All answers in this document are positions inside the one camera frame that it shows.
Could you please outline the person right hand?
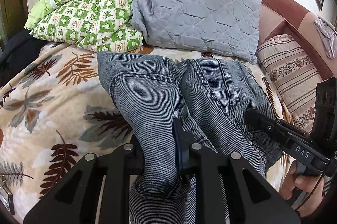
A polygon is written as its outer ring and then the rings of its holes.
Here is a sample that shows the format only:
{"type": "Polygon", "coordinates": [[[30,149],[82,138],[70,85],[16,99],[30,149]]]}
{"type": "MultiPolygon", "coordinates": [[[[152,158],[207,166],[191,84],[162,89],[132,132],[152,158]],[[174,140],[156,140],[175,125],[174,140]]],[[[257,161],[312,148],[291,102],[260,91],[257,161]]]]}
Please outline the person right hand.
{"type": "MultiPolygon", "coordinates": [[[[279,190],[279,194],[285,199],[289,200],[292,197],[293,190],[298,188],[307,193],[311,193],[314,189],[319,177],[311,176],[295,176],[296,172],[296,162],[291,164],[291,167],[286,175],[286,178],[279,190]]],[[[324,182],[320,181],[312,196],[308,201],[298,210],[302,218],[312,214],[320,205],[323,200],[323,187],[324,182]]]]}

